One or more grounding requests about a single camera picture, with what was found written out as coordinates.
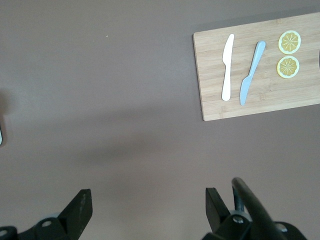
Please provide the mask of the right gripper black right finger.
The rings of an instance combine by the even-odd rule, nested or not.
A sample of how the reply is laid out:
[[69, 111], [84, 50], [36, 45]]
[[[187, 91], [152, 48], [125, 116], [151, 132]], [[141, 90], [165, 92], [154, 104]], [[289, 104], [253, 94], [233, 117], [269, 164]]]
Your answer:
[[231, 213], [214, 187], [205, 189], [205, 213], [213, 234], [228, 235]]

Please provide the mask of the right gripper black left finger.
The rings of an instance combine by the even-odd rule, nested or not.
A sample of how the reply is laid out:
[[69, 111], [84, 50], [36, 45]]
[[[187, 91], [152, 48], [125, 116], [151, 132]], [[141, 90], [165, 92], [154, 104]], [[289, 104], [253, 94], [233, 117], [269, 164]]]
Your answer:
[[70, 240], [78, 240], [93, 215], [92, 192], [82, 189], [59, 214], [58, 219]]

